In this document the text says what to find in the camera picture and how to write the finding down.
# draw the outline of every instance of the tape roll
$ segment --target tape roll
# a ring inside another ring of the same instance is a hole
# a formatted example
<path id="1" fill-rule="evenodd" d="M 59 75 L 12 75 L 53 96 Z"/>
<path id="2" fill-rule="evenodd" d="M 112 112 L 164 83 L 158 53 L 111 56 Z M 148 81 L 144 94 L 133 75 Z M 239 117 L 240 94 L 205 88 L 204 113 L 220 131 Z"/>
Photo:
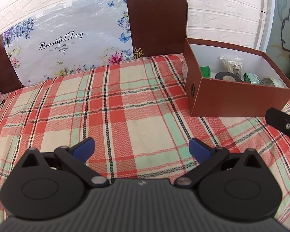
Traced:
<path id="1" fill-rule="evenodd" d="M 280 79 L 271 78 L 271 77 L 264 77 L 260 85 L 270 86 L 270 87 L 279 87 L 279 88 L 285 88 L 284 82 L 282 82 Z"/>
<path id="2" fill-rule="evenodd" d="M 215 79 L 220 79 L 230 82 L 242 82 L 239 76 L 231 72 L 222 71 L 216 74 Z"/>

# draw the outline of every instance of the green box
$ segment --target green box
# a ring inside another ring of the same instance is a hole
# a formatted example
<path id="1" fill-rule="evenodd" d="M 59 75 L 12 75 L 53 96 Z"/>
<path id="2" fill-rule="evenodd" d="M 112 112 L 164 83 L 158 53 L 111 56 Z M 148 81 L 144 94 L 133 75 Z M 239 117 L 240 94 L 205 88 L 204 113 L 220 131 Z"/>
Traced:
<path id="1" fill-rule="evenodd" d="M 203 77 L 210 78 L 211 77 L 211 68 L 209 66 L 200 67 L 201 73 Z"/>
<path id="2" fill-rule="evenodd" d="M 260 84 L 260 80 L 259 78 L 257 77 L 256 74 L 253 74 L 253 73 L 249 73 L 249 72 L 246 72 L 244 74 L 244 81 L 248 82 L 248 83 L 251 83 L 253 85 L 258 85 Z"/>

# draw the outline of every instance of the dark wooden headboard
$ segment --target dark wooden headboard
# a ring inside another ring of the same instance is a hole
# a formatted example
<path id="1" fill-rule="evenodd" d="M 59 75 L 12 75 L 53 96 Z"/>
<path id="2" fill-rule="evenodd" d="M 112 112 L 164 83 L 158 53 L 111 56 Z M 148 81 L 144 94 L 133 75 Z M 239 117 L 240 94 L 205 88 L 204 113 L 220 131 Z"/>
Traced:
<path id="1" fill-rule="evenodd" d="M 187 0 L 127 0 L 135 58 L 184 52 Z M 22 88 L 0 35 L 0 91 Z"/>

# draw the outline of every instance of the blue gripper pad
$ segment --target blue gripper pad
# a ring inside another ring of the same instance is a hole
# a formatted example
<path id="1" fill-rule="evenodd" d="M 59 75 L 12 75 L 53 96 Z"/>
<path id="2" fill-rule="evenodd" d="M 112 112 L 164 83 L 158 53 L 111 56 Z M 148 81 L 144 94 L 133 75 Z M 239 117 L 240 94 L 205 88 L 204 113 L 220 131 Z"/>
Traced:
<path id="1" fill-rule="evenodd" d="M 75 146 L 69 148 L 68 152 L 81 162 L 85 163 L 86 160 L 88 160 L 90 156 L 93 155 L 95 147 L 95 140 L 91 137 L 88 137 Z"/>
<path id="2" fill-rule="evenodd" d="M 203 143 L 197 138 L 192 138 L 189 141 L 189 152 L 198 163 L 202 163 L 209 159 L 214 153 L 215 149 Z"/>

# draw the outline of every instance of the plaid bedsheet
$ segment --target plaid bedsheet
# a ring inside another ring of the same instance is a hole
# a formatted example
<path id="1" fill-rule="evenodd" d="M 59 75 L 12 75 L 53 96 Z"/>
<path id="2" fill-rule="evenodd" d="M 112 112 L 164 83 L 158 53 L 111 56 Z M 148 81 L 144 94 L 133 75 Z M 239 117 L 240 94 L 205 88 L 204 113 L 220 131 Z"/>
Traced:
<path id="1" fill-rule="evenodd" d="M 96 141 L 87 165 L 108 178 L 175 178 L 197 165 L 191 137 L 242 153 L 255 148 L 290 214 L 290 140 L 264 118 L 191 118 L 182 55 L 143 58 L 47 80 L 12 92 L 0 110 L 0 188 L 28 147 L 41 152 Z M 284 111 L 290 114 L 290 101 Z M 6 218 L 0 203 L 0 223 Z"/>

